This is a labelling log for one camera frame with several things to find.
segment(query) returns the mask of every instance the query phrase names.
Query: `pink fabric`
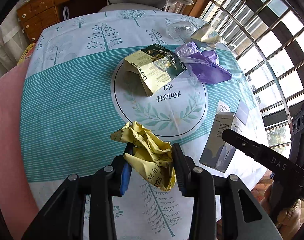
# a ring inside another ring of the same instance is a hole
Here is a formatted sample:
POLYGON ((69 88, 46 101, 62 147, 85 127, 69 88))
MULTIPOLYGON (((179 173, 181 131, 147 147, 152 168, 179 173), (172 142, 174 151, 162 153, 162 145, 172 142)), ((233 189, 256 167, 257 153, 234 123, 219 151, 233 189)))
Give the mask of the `pink fabric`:
POLYGON ((20 105, 30 59, 0 78, 0 207, 14 240, 38 213, 24 172, 19 140, 20 105))

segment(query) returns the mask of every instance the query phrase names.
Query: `wooden cabinet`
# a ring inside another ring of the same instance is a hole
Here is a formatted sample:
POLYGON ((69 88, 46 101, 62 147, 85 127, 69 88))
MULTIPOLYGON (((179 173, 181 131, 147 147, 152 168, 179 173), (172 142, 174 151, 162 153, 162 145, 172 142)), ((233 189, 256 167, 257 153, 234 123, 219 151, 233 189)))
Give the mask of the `wooden cabinet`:
POLYGON ((106 0, 30 0, 17 14, 30 42, 36 42, 43 29, 63 20, 64 6, 69 7, 72 18, 98 12, 105 5, 106 0))

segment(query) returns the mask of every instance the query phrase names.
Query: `purple plastic bag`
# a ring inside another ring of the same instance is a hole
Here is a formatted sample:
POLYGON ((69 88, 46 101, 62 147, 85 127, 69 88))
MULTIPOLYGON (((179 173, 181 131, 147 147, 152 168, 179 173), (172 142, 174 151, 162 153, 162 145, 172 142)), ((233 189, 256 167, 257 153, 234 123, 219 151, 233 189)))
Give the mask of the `purple plastic bag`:
POLYGON ((199 52, 194 42, 189 42, 175 49, 179 59, 191 66, 193 73, 205 84, 218 84, 230 80, 232 74, 216 63, 214 50, 199 52))

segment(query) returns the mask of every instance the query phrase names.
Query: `chair seat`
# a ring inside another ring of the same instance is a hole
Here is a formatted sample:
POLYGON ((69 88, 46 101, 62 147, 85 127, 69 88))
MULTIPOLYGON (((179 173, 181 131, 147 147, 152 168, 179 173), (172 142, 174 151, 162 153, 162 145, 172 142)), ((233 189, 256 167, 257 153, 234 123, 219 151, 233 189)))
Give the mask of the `chair seat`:
POLYGON ((110 4, 108 6, 103 7, 99 12, 107 12, 107 11, 116 11, 116 10, 154 10, 154 11, 161 11, 161 9, 149 6, 149 5, 144 5, 144 4, 139 4, 139 3, 114 3, 110 4))

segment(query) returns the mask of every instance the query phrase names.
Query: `black circle outline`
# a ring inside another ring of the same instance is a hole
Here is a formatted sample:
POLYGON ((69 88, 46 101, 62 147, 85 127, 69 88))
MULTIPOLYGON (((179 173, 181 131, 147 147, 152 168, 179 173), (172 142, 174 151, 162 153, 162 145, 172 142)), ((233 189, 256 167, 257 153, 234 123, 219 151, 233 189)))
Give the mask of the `black circle outline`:
MULTIPOLYGON (((125 115, 125 113, 122 111, 122 109, 121 109, 121 107, 120 107, 120 105, 119 105, 119 102, 117 101, 116 93, 115 93, 115 80, 116 80, 116 75, 117 75, 117 73, 119 72, 119 70, 120 70, 120 68, 121 68, 122 65, 123 65, 123 63, 119 66, 119 69, 116 71, 115 76, 114 76, 114 80, 113 80, 114 97, 115 97, 117 106, 119 107, 119 109, 120 109, 120 111, 122 112, 122 114, 125 116, 125 118, 126 118, 127 120, 129 120, 129 122, 132 122, 132 121, 125 115)), ((206 91, 205 91, 205 87, 204 87, 203 82, 202 82, 202 86, 203 86, 204 92, 205 92, 205 98, 206 98, 206 101, 205 101, 205 102, 208 103, 208 99, 207 99, 207 96, 206 96, 206 91)), ((204 114, 205 114, 205 109, 206 109, 206 104, 205 104, 204 112, 203 112, 203 114, 202 114, 201 119, 200 119, 200 120, 196 123, 196 125, 193 126, 190 130, 188 130, 188 131, 186 131, 186 132, 184 132, 184 133, 182 133, 182 134, 178 134, 178 135, 171 135, 171 136, 157 135, 157 134, 155 134, 155 135, 156 135, 156 136, 161 136, 161 137, 175 137, 175 136, 180 136, 180 135, 183 135, 183 134, 185 134, 185 133, 188 133, 189 131, 191 131, 192 129, 194 129, 194 128, 199 124, 199 122, 202 120, 202 118, 203 118, 203 116, 204 116, 204 114)))

